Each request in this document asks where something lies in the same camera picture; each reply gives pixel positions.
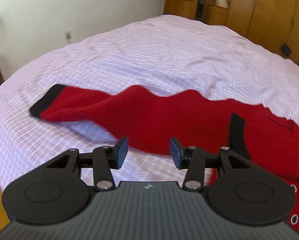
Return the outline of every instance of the white bedsheet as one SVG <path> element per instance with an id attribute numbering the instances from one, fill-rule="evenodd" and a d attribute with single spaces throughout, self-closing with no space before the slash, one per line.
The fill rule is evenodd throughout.
<path id="1" fill-rule="evenodd" d="M 68 148 L 90 152 L 115 139 L 89 122 L 47 123 L 28 109 L 54 84 L 116 94 L 139 84 L 160 96 L 196 89 L 205 98 L 234 98 L 269 107 L 299 124 L 299 67 L 223 26 L 176 16 L 129 24 L 49 52 L 0 87 L 0 186 Z M 182 183 L 169 156 L 130 150 L 121 180 Z M 90 169 L 82 179 L 92 185 Z"/>

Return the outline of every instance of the black object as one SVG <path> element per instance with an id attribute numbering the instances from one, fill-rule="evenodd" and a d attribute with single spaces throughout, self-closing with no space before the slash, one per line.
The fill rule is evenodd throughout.
<path id="1" fill-rule="evenodd" d="M 69 149 L 12 182 L 3 192 L 12 223 L 0 240 L 299 239 L 285 222 L 293 188 L 229 147 L 209 154 L 171 138 L 176 167 L 188 169 L 182 188 L 177 182 L 116 188 L 110 168 L 122 166 L 127 149 L 127 138 L 87 154 Z M 94 187 L 79 179 L 81 168 L 91 167 Z M 205 168 L 219 174 L 206 187 Z"/>
<path id="2" fill-rule="evenodd" d="M 290 49 L 290 47 L 288 45 L 286 45 L 285 43 L 283 43 L 282 47 L 281 47 L 281 51 L 286 55 L 286 56 L 290 56 L 292 51 Z"/>
<path id="3" fill-rule="evenodd" d="M 214 211 L 230 221 L 264 226 L 287 220 L 293 210 L 295 195 L 289 184 L 229 149 L 207 154 L 201 148 L 184 148 L 171 138 L 170 152 L 176 167 L 188 168 L 185 190 L 189 180 L 203 184 L 204 170 L 199 167 L 218 169 L 219 179 L 206 196 Z"/>
<path id="4" fill-rule="evenodd" d="M 251 155 L 248 153 L 244 142 L 244 128 L 245 120 L 234 113 L 230 124 L 229 146 L 233 152 L 251 161 Z"/>
<path id="5" fill-rule="evenodd" d="M 81 168 L 94 168 L 96 191 L 115 188 L 110 168 L 121 168 L 128 151 L 122 138 L 114 147 L 99 147 L 92 153 L 79 154 L 69 149 L 9 184 L 2 203 L 10 220 L 46 225 L 67 220 L 86 207 L 92 195 L 80 179 Z M 112 187 L 100 189 L 100 181 Z"/>

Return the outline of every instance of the screw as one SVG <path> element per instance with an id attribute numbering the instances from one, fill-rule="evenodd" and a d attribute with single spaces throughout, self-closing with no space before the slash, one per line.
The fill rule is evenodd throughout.
<path id="1" fill-rule="evenodd" d="M 229 150 L 230 150 L 230 148 L 229 148 L 229 147 L 227 147 L 227 146 L 222 146 L 222 147 L 221 147 L 221 150 L 222 150 L 222 151 L 229 151 Z"/>
<path id="2" fill-rule="evenodd" d="M 200 184 L 196 180 L 190 180 L 190 181 L 188 181 L 188 182 L 185 183 L 185 187 L 187 187 L 189 189 L 197 189 L 197 188 L 199 188 L 201 186 L 202 186 L 202 184 Z"/>
<path id="3" fill-rule="evenodd" d="M 101 180 L 96 184 L 96 186 L 100 189 L 109 189 L 113 186 L 113 183 L 108 180 Z"/>

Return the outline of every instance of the metal grommet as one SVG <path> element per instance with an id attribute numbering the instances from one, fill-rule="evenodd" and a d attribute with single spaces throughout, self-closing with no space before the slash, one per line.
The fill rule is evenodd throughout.
<path id="1" fill-rule="evenodd" d="M 292 225 L 296 225 L 297 222 L 298 222 L 298 216 L 297 215 L 293 215 L 291 217 L 291 224 Z"/>
<path id="2" fill-rule="evenodd" d="M 296 193 L 296 192 L 297 192 L 297 188 L 296 188 L 296 186 L 295 186 L 294 184 L 291 184 L 291 187 L 294 188 L 294 193 Z"/>
<path id="3" fill-rule="evenodd" d="M 222 147 L 221 147 L 221 150 L 222 150 L 222 151 L 229 151 L 229 150 L 230 150 L 230 148 L 229 148 L 229 147 L 227 147 L 227 146 L 222 146 Z"/>

